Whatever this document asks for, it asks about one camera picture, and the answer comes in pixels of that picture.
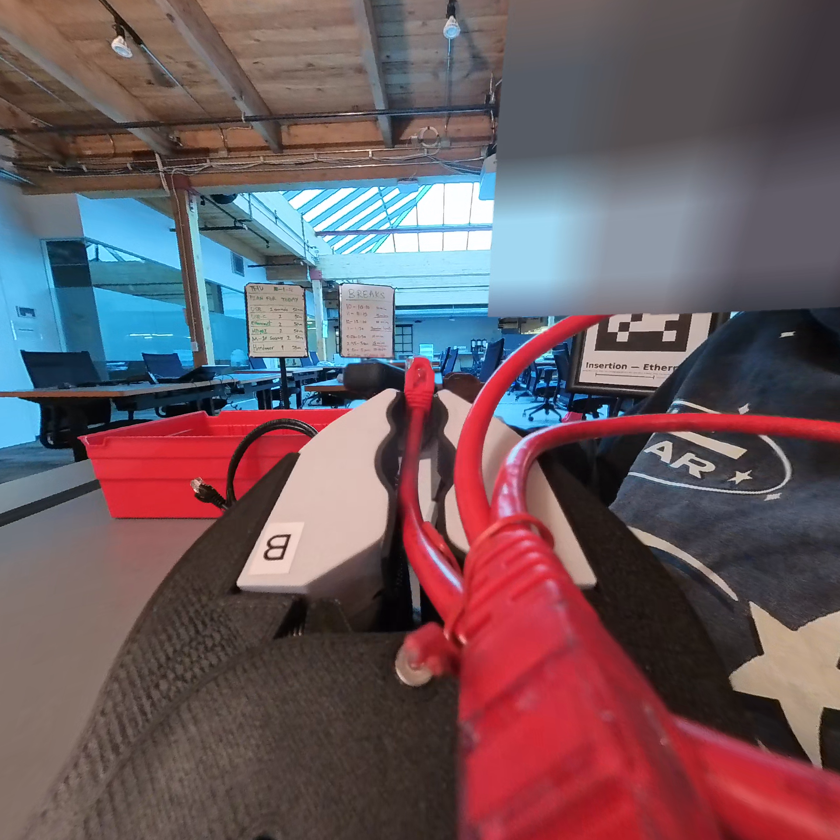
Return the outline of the black office chair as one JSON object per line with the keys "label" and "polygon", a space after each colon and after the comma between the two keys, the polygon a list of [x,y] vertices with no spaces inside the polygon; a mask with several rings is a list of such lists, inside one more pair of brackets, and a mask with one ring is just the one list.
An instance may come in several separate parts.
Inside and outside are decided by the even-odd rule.
{"label": "black office chair", "polygon": [[[67,390],[102,383],[89,352],[21,350],[20,355],[32,386],[38,390]],[[38,441],[50,449],[74,448],[77,436],[91,428],[102,430],[112,420],[109,399],[80,402],[40,402]]]}
{"label": "black office chair", "polygon": [[142,356],[155,384],[185,384],[194,380],[193,371],[184,368],[178,353],[142,353]]}

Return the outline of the black framed sign on stand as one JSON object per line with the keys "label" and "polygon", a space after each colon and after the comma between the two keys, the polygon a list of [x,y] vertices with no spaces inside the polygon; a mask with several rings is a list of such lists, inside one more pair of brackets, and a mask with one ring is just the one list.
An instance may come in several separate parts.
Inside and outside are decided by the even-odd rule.
{"label": "black framed sign on stand", "polygon": [[565,389],[571,415],[617,416],[653,394],[731,317],[723,313],[617,314],[572,339]]}

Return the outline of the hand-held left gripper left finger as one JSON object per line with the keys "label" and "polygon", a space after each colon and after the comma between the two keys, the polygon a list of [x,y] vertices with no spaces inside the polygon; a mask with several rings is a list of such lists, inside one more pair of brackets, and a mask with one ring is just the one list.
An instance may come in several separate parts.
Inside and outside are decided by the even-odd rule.
{"label": "hand-held left gripper left finger", "polygon": [[237,587],[312,600],[373,601],[392,530],[383,454],[396,431],[389,388],[332,421],[298,452]]}

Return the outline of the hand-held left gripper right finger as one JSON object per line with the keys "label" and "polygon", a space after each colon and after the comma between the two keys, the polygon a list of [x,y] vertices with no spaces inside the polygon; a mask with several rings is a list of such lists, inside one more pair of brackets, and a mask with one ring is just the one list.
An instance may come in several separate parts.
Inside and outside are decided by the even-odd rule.
{"label": "hand-held left gripper right finger", "polygon": [[[451,391],[437,393],[446,410],[447,419],[443,426],[443,439],[457,449],[459,438],[471,405]],[[482,451],[482,475],[486,496],[491,499],[500,468],[521,437],[501,420],[492,418],[488,427]],[[594,587],[596,577],[582,546],[574,534],[570,520],[562,510],[550,483],[540,467],[531,467],[527,483],[527,510],[553,535],[554,551],[579,587]],[[469,544],[459,515],[455,489],[447,489],[437,516],[437,527],[444,533],[452,546],[466,553]]]}

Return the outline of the long wooden office desk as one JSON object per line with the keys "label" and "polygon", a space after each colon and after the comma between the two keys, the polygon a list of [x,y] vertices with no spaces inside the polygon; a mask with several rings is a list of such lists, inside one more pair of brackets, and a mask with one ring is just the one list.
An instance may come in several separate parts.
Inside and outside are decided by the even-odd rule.
{"label": "long wooden office desk", "polygon": [[87,410],[90,404],[107,401],[118,411],[133,419],[137,412],[163,408],[170,405],[195,404],[199,411],[213,417],[217,415],[215,402],[233,396],[256,399],[258,407],[270,407],[270,393],[280,383],[278,371],[222,374],[211,381],[189,383],[72,386],[69,388],[29,388],[23,391],[2,391],[2,398],[17,398],[34,403],[41,408],[38,439],[48,441],[53,448],[53,427],[64,427],[58,432],[58,448],[75,449],[80,438],[91,434],[101,424],[93,423]]}

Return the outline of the handwritten whiteboard on pole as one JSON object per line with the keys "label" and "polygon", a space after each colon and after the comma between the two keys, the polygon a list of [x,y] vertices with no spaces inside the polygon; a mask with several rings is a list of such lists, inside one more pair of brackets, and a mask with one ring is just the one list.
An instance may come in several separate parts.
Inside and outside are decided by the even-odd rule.
{"label": "handwritten whiteboard on pole", "polygon": [[387,361],[395,352],[395,289],[345,282],[339,287],[339,353]]}
{"label": "handwritten whiteboard on pole", "polygon": [[290,408],[287,359],[309,357],[305,290],[295,284],[251,282],[244,294],[248,357],[278,360],[281,403]]}

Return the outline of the wooden support post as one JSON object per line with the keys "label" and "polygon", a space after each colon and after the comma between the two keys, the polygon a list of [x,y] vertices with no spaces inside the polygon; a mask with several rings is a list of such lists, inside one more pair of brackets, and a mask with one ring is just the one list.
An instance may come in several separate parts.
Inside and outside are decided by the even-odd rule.
{"label": "wooden support post", "polygon": [[167,183],[171,191],[193,361],[195,366],[212,365],[215,364],[215,353],[203,270],[197,194],[184,175],[169,175]]}

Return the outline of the red plastic bin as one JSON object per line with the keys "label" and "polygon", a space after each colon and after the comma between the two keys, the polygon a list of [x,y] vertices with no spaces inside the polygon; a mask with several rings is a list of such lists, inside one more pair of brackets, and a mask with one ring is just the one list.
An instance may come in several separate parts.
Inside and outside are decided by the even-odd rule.
{"label": "red plastic bin", "polygon": [[196,499],[202,478],[225,492],[236,446],[258,425],[290,417],[322,430],[349,410],[189,413],[80,437],[113,518],[216,519],[222,512]]}

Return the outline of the dark printed shirt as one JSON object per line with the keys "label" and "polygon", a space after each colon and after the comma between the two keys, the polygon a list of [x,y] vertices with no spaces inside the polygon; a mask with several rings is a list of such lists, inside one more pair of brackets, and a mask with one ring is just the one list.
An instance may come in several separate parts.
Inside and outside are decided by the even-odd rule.
{"label": "dark printed shirt", "polygon": [[[743,312],[631,413],[838,422],[838,308]],[[839,767],[839,450],[654,434],[597,456],[611,510],[675,576],[764,747]]]}

